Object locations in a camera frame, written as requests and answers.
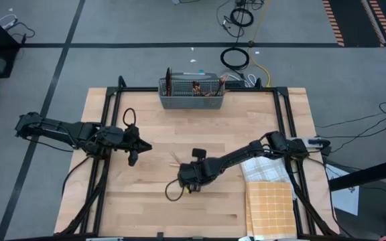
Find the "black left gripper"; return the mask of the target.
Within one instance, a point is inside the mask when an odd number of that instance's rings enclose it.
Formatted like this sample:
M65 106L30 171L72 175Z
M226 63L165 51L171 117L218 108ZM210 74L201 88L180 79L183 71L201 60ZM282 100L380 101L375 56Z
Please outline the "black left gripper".
M139 128L135 124L129 125L125 130L114 126L105 127L104 147L128 151L130 167L136 164L140 153L152 150L151 144L141 139Z

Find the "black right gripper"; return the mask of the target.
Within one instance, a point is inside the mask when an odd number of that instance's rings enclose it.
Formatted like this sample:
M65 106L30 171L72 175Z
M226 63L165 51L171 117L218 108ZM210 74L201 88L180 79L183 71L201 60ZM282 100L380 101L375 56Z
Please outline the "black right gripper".
M178 183L185 186L188 193L200 192L201 186L208 185L218 177L218 159L205 159L205 149L193 148L192 156L197 161L181 163Z

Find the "grey plastic cutlery basket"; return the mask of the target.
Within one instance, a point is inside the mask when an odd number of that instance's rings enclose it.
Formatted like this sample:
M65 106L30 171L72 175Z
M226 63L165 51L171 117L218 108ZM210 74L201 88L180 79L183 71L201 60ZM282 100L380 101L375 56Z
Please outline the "grey plastic cutlery basket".
M173 72L158 81L158 95L165 109L220 109L224 100L214 96L218 88L219 77L214 73ZM212 92L212 96L194 95L192 83L197 82L202 94Z

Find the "white plaid cloth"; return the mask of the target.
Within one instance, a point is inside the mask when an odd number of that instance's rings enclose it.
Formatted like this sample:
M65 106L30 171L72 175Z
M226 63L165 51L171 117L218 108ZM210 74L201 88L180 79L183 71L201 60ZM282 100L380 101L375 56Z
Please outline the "white plaid cloth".
M269 181L289 183L293 200L297 199L294 187L285 169L283 159L269 159L266 157L253 157L241 163L241 169L245 181Z

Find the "orange plaid cloth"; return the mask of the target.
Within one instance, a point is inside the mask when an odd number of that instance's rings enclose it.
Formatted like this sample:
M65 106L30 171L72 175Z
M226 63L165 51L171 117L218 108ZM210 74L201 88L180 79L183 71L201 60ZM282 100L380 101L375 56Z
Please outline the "orange plaid cloth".
M246 183L247 235L254 241L296 239L291 185L286 182Z

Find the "black control box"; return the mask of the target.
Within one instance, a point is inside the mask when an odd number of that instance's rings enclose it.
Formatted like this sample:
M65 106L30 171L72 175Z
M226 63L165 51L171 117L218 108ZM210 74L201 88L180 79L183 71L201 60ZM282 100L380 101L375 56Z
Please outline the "black control box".
M245 88L245 82L243 80L227 80L225 82L225 88L226 89L233 89L233 88Z

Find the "white paper sheet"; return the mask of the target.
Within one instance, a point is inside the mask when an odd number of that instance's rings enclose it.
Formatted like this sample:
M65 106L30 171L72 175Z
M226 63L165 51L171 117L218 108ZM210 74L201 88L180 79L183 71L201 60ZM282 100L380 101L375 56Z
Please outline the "white paper sheet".
M330 180L348 175L347 171L332 165L326 166L326 173ZM354 186L338 191L331 191L334 207L338 210L357 216L359 214L359 190L359 186Z

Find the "black desk beam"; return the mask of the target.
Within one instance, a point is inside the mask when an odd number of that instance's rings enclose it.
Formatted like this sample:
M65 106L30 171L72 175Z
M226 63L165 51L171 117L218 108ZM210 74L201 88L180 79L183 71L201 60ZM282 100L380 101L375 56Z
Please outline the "black desk beam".
M386 163L355 171L329 181L330 191L338 191L348 187L363 185L386 178Z

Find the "black mat orange stripes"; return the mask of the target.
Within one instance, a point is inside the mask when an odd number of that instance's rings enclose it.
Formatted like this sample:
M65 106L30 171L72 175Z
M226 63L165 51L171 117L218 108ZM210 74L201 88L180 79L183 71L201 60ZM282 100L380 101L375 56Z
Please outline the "black mat orange stripes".
M386 46L386 0L322 0L342 47Z

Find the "black aluminium table frame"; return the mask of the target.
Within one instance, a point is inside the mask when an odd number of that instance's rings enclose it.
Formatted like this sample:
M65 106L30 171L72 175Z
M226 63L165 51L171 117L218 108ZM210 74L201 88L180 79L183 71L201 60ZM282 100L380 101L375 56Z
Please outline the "black aluminium table frame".
M181 194L175 182L173 151L183 162L193 148L220 157L263 134L283 129L288 135L316 134L306 91L281 93L291 114L276 108L272 92L231 91L218 110L166 110L152 87L128 87L121 93L117 125L136 120L141 138L152 150L142 153L134 167L127 154L115 151L103 201L99 236L124 238L240 238L246 234L245 182L239 166L227 169L198 193Z

